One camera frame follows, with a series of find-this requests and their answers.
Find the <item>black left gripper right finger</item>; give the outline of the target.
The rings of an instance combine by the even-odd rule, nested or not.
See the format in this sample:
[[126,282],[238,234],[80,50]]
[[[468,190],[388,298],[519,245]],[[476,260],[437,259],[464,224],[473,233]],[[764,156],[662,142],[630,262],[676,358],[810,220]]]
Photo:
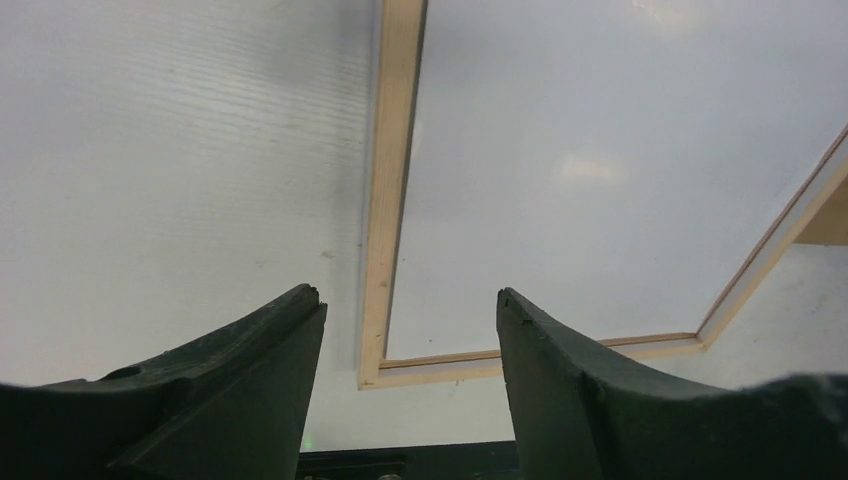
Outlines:
[[517,291],[497,333],[527,479],[843,479],[847,379],[739,390],[682,379],[561,324]]

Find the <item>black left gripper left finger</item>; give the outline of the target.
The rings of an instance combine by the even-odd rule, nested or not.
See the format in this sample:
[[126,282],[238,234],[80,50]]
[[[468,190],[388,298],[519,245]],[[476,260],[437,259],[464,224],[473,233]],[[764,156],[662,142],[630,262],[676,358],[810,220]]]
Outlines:
[[327,307],[302,284],[88,381],[1,388],[5,479],[292,479]]

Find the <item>brown cardboard backing board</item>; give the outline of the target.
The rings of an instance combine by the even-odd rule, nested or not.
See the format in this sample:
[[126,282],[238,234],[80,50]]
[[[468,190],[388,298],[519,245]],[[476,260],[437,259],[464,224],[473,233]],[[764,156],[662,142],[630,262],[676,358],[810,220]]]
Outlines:
[[847,179],[844,179],[794,242],[804,245],[846,246],[847,214]]

